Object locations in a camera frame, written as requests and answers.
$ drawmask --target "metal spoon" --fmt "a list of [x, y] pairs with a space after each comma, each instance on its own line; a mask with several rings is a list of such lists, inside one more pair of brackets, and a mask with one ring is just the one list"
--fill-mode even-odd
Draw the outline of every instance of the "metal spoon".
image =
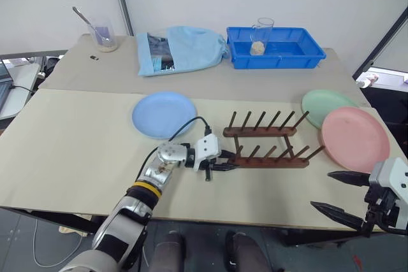
[[89, 22], [89, 20], [87, 20], [86, 17], [82, 15], [82, 13], [76, 8], [76, 6], [73, 6], [73, 7], [72, 7], [72, 10], [73, 10], [84, 22], [86, 22], [86, 24], [87, 24], [89, 27], [91, 27], [92, 30], [102, 39], [102, 44], [103, 44], [103, 42], [107, 42], [106, 45], [109, 45], [109, 46], [112, 45], [112, 42], [111, 42], [110, 38], [105, 38], [105, 37], [103, 37], [103, 36], [98, 32], [98, 30], [96, 30], [96, 28]]

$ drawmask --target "blue plastic tray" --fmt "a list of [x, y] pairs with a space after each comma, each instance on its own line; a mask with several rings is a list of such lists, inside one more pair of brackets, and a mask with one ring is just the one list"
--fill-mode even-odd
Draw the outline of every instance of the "blue plastic tray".
[[228, 27], [235, 69], [315, 68], [325, 52], [304, 28], [273, 28], [264, 55], [251, 55], [250, 27]]

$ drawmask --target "light blue bag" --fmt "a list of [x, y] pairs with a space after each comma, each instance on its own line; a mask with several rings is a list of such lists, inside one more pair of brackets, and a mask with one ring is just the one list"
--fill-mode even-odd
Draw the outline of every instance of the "light blue bag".
[[136, 35], [140, 76], [199, 70], [217, 65], [229, 56], [224, 38], [208, 29], [170, 27], [165, 36]]

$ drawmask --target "blue plate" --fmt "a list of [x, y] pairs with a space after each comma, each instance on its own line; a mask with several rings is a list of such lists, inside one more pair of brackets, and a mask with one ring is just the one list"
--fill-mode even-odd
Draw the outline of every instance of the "blue plate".
[[[188, 120], [196, 116], [194, 104], [176, 92], [156, 92], [144, 97], [132, 112], [135, 128], [157, 139], [168, 139]], [[186, 132], [191, 125], [180, 133]]]

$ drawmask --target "pink plate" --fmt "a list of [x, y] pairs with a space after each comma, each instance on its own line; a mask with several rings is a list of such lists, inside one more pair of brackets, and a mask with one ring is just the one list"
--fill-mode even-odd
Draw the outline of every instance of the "pink plate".
[[328, 155], [348, 170], [371, 173], [390, 156], [390, 141], [381, 124], [359, 108], [344, 107], [325, 118], [321, 135]]

